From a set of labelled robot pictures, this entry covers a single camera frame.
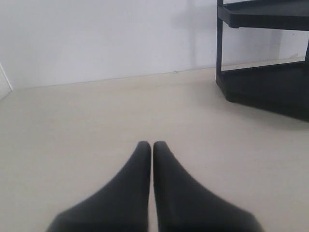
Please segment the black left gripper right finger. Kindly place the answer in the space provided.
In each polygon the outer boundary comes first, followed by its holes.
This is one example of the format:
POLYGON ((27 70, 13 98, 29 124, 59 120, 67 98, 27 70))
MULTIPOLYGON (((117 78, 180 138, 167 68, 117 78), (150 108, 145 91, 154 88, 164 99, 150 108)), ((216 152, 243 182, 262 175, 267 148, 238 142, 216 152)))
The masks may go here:
POLYGON ((161 232, 261 232, 256 217, 197 182, 166 142, 153 146, 154 195, 161 232))

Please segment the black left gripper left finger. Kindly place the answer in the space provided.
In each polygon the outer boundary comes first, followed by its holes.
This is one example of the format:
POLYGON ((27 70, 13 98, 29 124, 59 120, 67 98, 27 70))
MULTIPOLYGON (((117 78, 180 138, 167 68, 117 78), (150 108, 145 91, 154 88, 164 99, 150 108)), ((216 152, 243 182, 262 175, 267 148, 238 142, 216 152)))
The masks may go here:
POLYGON ((138 142, 133 154, 102 189, 58 214, 49 232, 146 232, 151 146, 138 142))

